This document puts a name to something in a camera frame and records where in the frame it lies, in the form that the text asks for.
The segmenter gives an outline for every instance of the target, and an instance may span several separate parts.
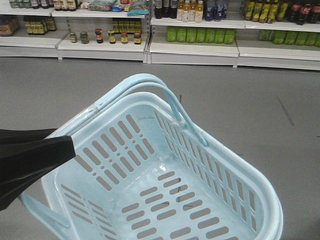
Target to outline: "green bottle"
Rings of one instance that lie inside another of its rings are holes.
[[[168,26],[166,40],[168,42],[175,42],[177,40],[177,28],[175,26]]]
[[[318,35],[319,35],[318,32],[309,32],[308,37],[306,38],[304,45],[314,46],[316,43],[316,40],[318,38]]]
[[[284,30],[275,30],[274,31],[274,44],[283,44],[287,35],[287,31]]]
[[[197,27],[196,30],[196,39],[197,43],[204,43],[206,40],[206,28],[204,27]]]
[[[293,45],[296,42],[297,35],[297,31],[287,31],[284,39],[284,44]]]
[[[224,34],[224,44],[233,44],[236,38],[235,29],[226,29]]]
[[[186,42],[195,43],[197,37],[197,29],[195,27],[188,27],[186,29]]]
[[[205,31],[205,42],[213,43],[215,41],[216,30],[214,28],[208,27]]]
[[[187,29],[184,26],[179,26],[176,30],[176,41],[184,43],[187,37]]]
[[[217,28],[215,31],[214,42],[216,44],[223,44],[225,41],[226,30],[224,28]]]
[[[296,36],[296,40],[294,42],[295,45],[305,45],[306,40],[308,37],[308,32],[307,31],[299,31],[298,35]]]

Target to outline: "shopping basket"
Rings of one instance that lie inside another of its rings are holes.
[[[168,103],[136,91],[146,86]],[[49,138],[64,135],[76,156],[42,178],[49,207],[20,196],[61,240],[280,239],[269,181],[195,125],[153,75],[125,79]]]

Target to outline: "white shelf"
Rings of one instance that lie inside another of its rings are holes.
[[[125,11],[91,11],[88,9],[77,9],[76,11],[56,11],[52,12],[53,17],[77,17],[77,18],[130,18],[144,19],[145,15],[128,16]]]
[[[2,0],[0,2],[0,15],[28,15],[28,16],[51,16],[51,12],[54,11],[54,8],[11,8],[8,0]]]
[[[237,40],[238,66],[320,70],[320,47]]]
[[[141,44],[134,44],[134,36],[129,34],[129,43],[122,44],[120,34],[116,35],[116,43],[110,44],[108,36],[103,43],[97,43],[94,33],[89,33],[90,42],[82,44],[78,37],[77,43],[72,43],[69,36],[58,45],[60,58],[92,58],[144,61],[147,36],[142,35]]]
[[[167,42],[164,34],[154,35],[149,46],[150,63],[235,65],[239,56],[236,43]]]
[[[246,29],[272,29],[285,31],[300,31],[300,32],[320,32],[320,23],[305,23],[298,25],[295,22],[289,21],[275,21],[273,23],[260,23],[253,21],[244,21]]]
[[[245,23],[242,20],[241,15],[235,11],[229,11],[227,13],[227,18],[221,21],[205,21],[202,22],[183,22],[181,20],[172,19],[170,17],[163,17],[161,19],[156,19],[152,17],[152,26],[179,26],[179,27],[198,27],[198,28],[225,28],[225,29],[244,29]]]

